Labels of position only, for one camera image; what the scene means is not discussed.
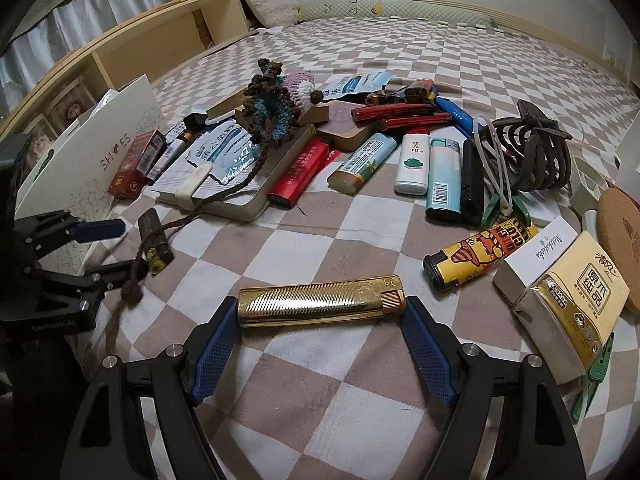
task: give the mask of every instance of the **bed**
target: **bed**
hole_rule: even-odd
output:
[[[156,97],[168,124],[192,105],[244,86],[260,57],[290,71],[310,70],[318,84],[361,68],[389,70],[398,82],[433,78],[441,95],[491,119],[517,115],[515,104],[523,98],[558,119],[574,136],[572,152],[609,180],[616,177],[614,150],[640,108],[615,78],[519,34],[427,20],[329,18],[245,38],[165,78]],[[471,231],[429,224],[423,198],[394,194],[398,150],[355,197],[326,185],[344,158],[315,177],[299,207],[270,206],[252,224],[203,216],[175,235],[174,262],[145,281],[138,306],[123,306],[119,291],[110,292],[96,329],[72,337],[85,373],[91,375],[108,354],[125,361],[150,358],[182,342],[243,286],[394,272],[405,293],[418,295],[460,340],[510,360],[534,351],[490,274],[434,296],[422,258]],[[549,207],[579,229],[568,197],[565,190],[553,193]],[[127,234],[99,244],[92,258],[133,257],[140,243],[136,220],[154,203],[149,191],[119,203],[113,216],[126,222]],[[170,206],[155,207],[164,221],[181,216]],[[640,322],[625,310],[614,330],[609,373],[578,434],[591,480],[607,475],[640,425]],[[152,401],[143,409],[159,477],[171,479]],[[420,384],[401,332],[390,322],[247,331],[216,394],[198,408],[225,473],[239,480],[418,478],[446,415]],[[486,472],[499,417],[497,399],[474,478]]]

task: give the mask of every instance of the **white notebook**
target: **white notebook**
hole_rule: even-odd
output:
[[[315,134],[316,129],[312,124],[299,128],[293,141],[287,142],[279,150],[270,149],[264,167],[247,187],[222,202],[209,204],[204,212],[244,222],[252,222],[257,219],[269,205],[267,193]],[[176,159],[152,186],[152,191],[157,191],[160,194],[158,200],[161,202],[177,205],[175,192],[195,169],[187,162],[187,154],[188,150]],[[226,186],[207,177],[193,194],[193,203],[197,205],[198,199],[207,198],[241,182],[252,167],[253,165],[236,175]]]

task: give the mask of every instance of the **cork coaster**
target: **cork coaster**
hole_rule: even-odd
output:
[[[626,307],[640,314],[640,212],[619,189],[605,190],[598,202],[598,239],[629,287]]]

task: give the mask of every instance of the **silver curtain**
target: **silver curtain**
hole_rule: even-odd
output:
[[[0,58],[0,120],[67,52],[132,16],[171,0],[69,0],[27,33]]]

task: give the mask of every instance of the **gold lighter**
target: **gold lighter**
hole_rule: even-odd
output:
[[[240,326],[287,326],[369,319],[404,312],[395,274],[348,282],[258,286],[238,292]]]

